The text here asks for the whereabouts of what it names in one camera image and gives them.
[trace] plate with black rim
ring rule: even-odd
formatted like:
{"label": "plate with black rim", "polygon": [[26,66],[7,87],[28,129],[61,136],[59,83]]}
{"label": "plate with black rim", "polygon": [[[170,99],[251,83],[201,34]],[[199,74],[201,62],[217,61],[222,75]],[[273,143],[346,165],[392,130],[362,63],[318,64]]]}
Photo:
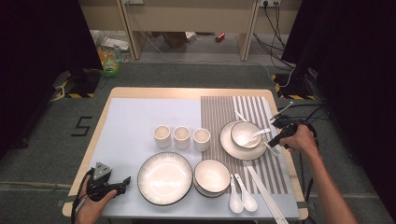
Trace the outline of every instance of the plate with black rim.
{"label": "plate with black rim", "polygon": [[220,133],[221,145],[224,148],[224,150],[228,152],[228,154],[230,154],[234,158],[237,158],[238,160],[242,160],[242,161],[256,160],[262,154],[264,154],[265,150],[267,149],[267,146],[264,144],[264,141],[266,141],[266,137],[264,135],[262,139],[263,141],[258,146],[250,150],[246,150],[245,148],[238,146],[231,137],[231,129],[238,122],[242,122],[242,121],[240,120],[231,121],[222,128]]}
{"label": "plate with black rim", "polygon": [[168,205],[189,192],[192,179],[191,165],[184,157],[175,152],[161,152],[143,163],[137,186],[150,203]]}

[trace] human arm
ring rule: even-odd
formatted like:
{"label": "human arm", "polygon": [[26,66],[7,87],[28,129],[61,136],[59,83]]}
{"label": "human arm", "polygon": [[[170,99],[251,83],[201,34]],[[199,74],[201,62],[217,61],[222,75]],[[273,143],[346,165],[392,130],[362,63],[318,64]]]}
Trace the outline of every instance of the human arm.
{"label": "human arm", "polygon": [[113,199],[117,191],[115,189],[111,190],[101,201],[95,202],[88,197],[86,194],[86,189],[88,185],[88,180],[90,176],[84,180],[84,184],[81,189],[81,193],[78,195],[80,198],[80,202],[84,200],[82,206],[76,213],[76,224],[94,224],[99,219],[99,216],[102,214],[102,211],[105,209],[105,206],[111,199]]}
{"label": "human arm", "polygon": [[281,146],[288,144],[290,152],[300,150],[308,158],[326,223],[358,223],[341,192],[327,172],[313,134],[308,127],[299,125],[294,136],[280,139],[279,144]]}

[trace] white spoon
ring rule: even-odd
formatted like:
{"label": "white spoon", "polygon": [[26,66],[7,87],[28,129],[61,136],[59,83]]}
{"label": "white spoon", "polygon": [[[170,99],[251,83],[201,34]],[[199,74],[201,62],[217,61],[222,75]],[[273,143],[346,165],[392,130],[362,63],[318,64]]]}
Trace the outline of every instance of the white spoon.
{"label": "white spoon", "polygon": [[235,183],[233,182],[233,175],[231,175],[230,208],[235,213],[241,213],[244,210],[244,205],[242,204],[242,200],[241,198],[239,198],[238,193],[236,193]]}
{"label": "white spoon", "polygon": [[259,130],[258,132],[255,133],[243,133],[238,135],[235,138],[235,142],[239,145],[239,146],[244,146],[247,143],[249,143],[251,140],[253,140],[253,138],[255,138],[256,136],[263,134],[263,133],[269,133],[271,132],[270,129],[263,129],[263,130]]}
{"label": "white spoon", "polygon": [[245,185],[242,182],[241,176],[239,174],[234,174],[236,180],[238,181],[239,187],[242,190],[242,204],[249,212],[254,212],[257,210],[257,202],[254,198],[250,195],[250,193],[245,189]]}

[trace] red object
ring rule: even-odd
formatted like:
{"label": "red object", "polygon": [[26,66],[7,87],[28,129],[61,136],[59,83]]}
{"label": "red object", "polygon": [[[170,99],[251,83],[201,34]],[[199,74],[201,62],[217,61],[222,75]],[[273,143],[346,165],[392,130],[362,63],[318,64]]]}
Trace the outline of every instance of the red object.
{"label": "red object", "polygon": [[216,38],[215,38],[216,42],[220,42],[221,40],[223,40],[224,36],[225,36],[224,33],[221,33],[220,35],[216,36]]}

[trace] striped placemat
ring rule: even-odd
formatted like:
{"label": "striped placemat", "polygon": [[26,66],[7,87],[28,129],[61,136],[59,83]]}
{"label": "striped placemat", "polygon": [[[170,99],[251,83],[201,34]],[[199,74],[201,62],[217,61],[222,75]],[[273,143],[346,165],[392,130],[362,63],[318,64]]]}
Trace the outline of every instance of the striped placemat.
{"label": "striped placemat", "polygon": [[[259,193],[253,179],[248,174],[242,161],[232,157],[221,146],[221,129],[229,122],[239,120],[235,111],[245,119],[255,123],[260,128],[270,128],[269,105],[264,97],[256,96],[202,96],[201,121],[202,127],[212,134],[210,148],[203,152],[202,160],[217,160],[222,162],[232,174],[240,174],[250,193]],[[253,167],[263,184],[272,194],[288,194],[290,191],[285,183],[289,174],[281,169],[279,157],[266,151],[261,157],[253,161]]]}

